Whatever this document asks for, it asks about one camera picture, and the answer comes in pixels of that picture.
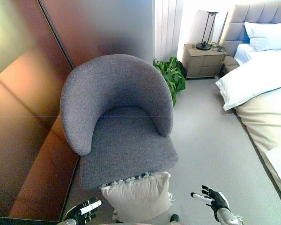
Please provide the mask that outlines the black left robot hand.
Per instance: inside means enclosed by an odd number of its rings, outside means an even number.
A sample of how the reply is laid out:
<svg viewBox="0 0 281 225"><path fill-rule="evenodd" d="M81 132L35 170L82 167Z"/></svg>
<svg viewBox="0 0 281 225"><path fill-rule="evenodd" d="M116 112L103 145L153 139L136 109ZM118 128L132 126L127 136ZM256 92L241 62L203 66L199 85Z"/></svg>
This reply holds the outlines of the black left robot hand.
<svg viewBox="0 0 281 225"><path fill-rule="evenodd" d="M92 219L96 218L96 212L101 204L102 201L96 198L86 200L70 209L66 213L64 222L66 225L86 225Z"/></svg>

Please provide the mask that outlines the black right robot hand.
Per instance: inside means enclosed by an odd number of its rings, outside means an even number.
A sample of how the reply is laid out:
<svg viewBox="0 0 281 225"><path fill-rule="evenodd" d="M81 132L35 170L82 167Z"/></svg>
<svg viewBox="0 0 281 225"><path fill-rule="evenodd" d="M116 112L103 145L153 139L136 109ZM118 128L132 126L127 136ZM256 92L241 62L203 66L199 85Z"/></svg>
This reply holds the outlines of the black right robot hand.
<svg viewBox="0 0 281 225"><path fill-rule="evenodd" d="M217 211L219 209L227 209L229 208L229 203L226 197L222 194L222 192L214 191L212 188L202 185L202 194L197 194L195 192L191 192L190 195L192 198L200 199L207 206L210 206L214 212L214 216L216 216Z"/></svg>

